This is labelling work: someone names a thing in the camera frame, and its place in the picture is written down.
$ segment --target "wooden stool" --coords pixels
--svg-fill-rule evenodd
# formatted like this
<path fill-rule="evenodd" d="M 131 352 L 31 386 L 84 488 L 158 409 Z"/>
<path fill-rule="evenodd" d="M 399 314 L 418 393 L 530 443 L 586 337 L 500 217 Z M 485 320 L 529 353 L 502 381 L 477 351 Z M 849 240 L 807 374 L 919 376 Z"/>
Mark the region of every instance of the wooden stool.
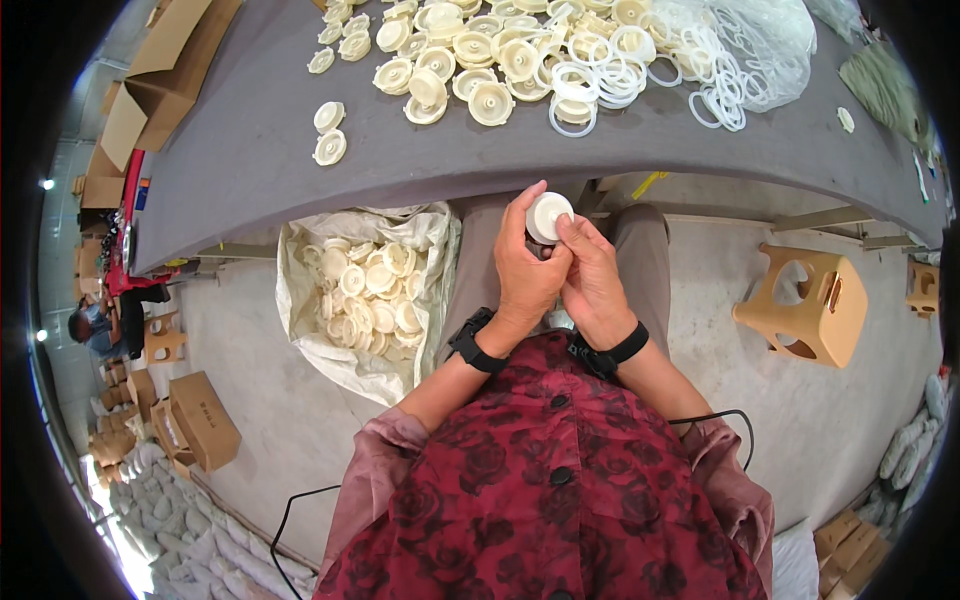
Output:
<path fill-rule="evenodd" d="M 906 297 L 906 305 L 918 317 L 929 319 L 940 308 L 940 269 L 908 260 L 906 268 L 913 281 L 913 293 Z"/>
<path fill-rule="evenodd" d="M 760 332 L 778 354 L 844 368 L 853 356 L 867 316 L 867 291 L 850 260 L 841 254 L 760 245 L 770 268 L 756 295 L 733 306 L 733 320 Z M 798 292 L 803 299 L 787 306 L 774 301 L 783 267 L 798 261 L 806 272 Z M 777 334 L 796 338 L 784 346 Z"/>
<path fill-rule="evenodd" d="M 183 360 L 177 357 L 177 348 L 186 344 L 186 334 L 175 331 L 170 322 L 179 310 L 172 313 L 160 315 L 150 319 L 143 324 L 143 347 L 146 349 L 147 364 L 155 365 L 157 363 L 176 363 Z M 160 331 L 154 333 L 151 325 L 160 323 Z M 157 350 L 166 350 L 163 358 L 156 358 Z"/>

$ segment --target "pants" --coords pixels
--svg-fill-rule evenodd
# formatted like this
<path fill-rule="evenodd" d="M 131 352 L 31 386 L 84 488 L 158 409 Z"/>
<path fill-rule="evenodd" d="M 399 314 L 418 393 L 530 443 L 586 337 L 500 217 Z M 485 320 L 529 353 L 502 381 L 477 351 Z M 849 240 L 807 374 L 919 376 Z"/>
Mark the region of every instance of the pants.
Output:
<path fill-rule="evenodd" d="M 446 310 L 443 343 L 481 306 L 496 310 L 500 279 L 493 262 L 493 243 L 507 204 L 519 192 L 481 196 L 464 211 L 463 235 L 453 297 Z M 634 204 L 610 218 L 607 238 L 616 248 L 616 266 L 627 303 L 650 332 L 650 339 L 668 358 L 670 261 L 663 215 L 649 204 Z M 449 348 L 437 355 L 446 358 Z"/>
<path fill-rule="evenodd" d="M 143 350 L 143 304 L 140 302 L 166 302 L 170 297 L 161 283 L 138 287 L 120 295 L 120 331 L 127 341 L 131 360 L 140 357 Z"/>

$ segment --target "blue shirt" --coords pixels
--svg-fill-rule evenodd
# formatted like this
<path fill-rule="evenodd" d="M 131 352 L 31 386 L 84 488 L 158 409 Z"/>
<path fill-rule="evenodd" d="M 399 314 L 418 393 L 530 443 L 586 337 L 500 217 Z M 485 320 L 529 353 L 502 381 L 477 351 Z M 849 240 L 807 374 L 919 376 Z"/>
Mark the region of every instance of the blue shirt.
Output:
<path fill-rule="evenodd" d="M 123 339 L 123 334 L 116 344 L 110 343 L 110 331 L 113 329 L 113 324 L 110 319 L 100 314 L 99 305 L 88 306 L 84 313 L 86 319 L 90 322 L 90 337 L 86 339 L 84 346 L 103 359 L 120 358 L 130 353 L 127 350 L 127 341 Z"/>

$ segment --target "green cloth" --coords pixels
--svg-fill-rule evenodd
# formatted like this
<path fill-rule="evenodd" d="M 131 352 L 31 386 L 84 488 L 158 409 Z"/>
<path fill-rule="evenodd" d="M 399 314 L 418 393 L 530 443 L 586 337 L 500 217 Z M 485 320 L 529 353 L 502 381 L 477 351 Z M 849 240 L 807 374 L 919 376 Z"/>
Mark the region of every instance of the green cloth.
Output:
<path fill-rule="evenodd" d="M 840 65 L 840 79 L 873 117 L 924 152 L 933 149 L 933 124 L 894 47 L 865 46 Z"/>

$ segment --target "gray pants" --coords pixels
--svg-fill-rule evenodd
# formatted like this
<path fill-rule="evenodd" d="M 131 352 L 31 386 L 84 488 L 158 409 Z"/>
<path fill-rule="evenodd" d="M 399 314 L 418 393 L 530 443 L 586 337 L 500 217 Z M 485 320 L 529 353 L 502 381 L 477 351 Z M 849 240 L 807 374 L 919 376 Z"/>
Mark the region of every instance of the gray pants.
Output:
<path fill-rule="evenodd" d="M 519 192 L 471 199 L 464 209 L 464 227 L 457 262 L 453 298 L 446 310 L 443 344 L 481 306 L 500 305 L 500 279 L 493 262 L 493 243 L 507 204 Z M 616 266 L 627 303 L 650 331 L 650 339 L 668 358 L 667 325 L 670 321 L 670 260 L 667 227 L 660 212 L 649 204 L 634 204 L 610 218 L 608 239 L 616 247 Z M 449 354 L 441 348 L 439 360 Z"/>

